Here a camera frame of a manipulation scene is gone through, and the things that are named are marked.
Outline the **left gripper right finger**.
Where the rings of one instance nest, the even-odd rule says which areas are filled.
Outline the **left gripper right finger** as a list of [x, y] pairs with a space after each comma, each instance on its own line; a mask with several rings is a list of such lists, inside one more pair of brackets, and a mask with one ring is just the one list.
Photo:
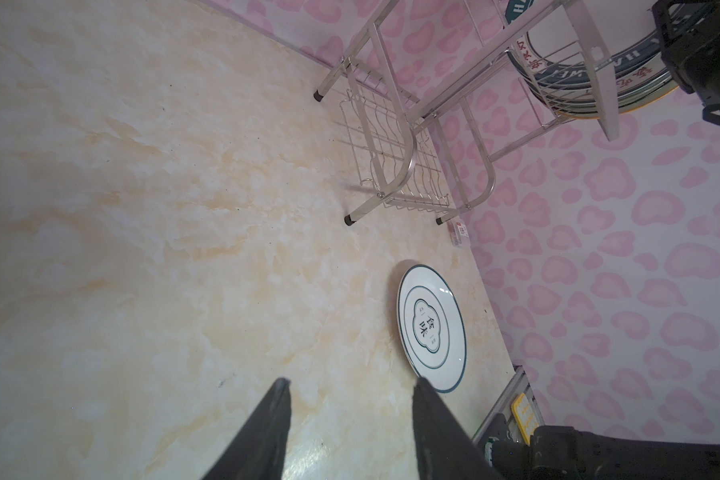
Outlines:
[[413, 390], [412, 418], [420, 479], [502, 479], [424, 377]]

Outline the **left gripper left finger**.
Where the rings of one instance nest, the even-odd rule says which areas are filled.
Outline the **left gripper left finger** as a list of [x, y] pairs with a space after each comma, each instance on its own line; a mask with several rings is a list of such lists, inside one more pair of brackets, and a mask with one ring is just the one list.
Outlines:
[[281, 479], [292, 406], [290, 381], [276, 379], [203, 479]]

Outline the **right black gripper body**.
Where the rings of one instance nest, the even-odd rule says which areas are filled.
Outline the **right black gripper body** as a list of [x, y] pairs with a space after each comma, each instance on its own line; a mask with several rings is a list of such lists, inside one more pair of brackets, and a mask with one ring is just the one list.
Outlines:
[[720, 1], [710, 1], [712, 9], [684, 33], [672, 24], [675, 4], [657, 1], [652, 6], [662, 60], [679, 87], [701, 99], [703, 120], [720, 126]]

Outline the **cat and stars plate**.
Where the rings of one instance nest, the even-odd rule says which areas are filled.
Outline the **cat and stars plate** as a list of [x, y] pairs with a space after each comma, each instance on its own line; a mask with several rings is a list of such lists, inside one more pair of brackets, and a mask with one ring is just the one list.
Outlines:
[[[663, 82], [658, 87], [653, 88], [649, 93], [635, 95], [632, 98], [625, 98], [623, 95], [619, 96], [619, 113], [628, 113], [639, 108], [645, 107], [665, 96], [672, 93], [678, 88], [678, 84], [669, 78], [666, 82]], [[597, 109], [591, 111], [572, 112], [564, 113], [566, 117], [575, 119], [599, 119], [600, 113]]]

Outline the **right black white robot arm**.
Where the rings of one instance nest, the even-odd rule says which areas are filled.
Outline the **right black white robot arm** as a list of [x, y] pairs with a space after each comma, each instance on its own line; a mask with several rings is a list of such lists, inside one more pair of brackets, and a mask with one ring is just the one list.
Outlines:
[[479, 115], [502, 144], [536, 119], [539, 87], [574, 116], [497, 161], [469, 219], [511, 359], [581, 477], [720, 479], [720, 126], [665, 66], [647, 1], [593, 1], [613, 53], [620, 134], [585, 119], [592, 97], [556, 10]]

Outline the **small pink white box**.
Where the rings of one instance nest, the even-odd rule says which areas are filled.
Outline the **small pink white box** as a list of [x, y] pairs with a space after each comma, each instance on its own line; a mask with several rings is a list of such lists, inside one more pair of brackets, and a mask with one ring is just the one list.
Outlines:
[[449, 220], [447, 226], [454, 246], [468, 247], [470, 245], [468, 229], [460, 219]]

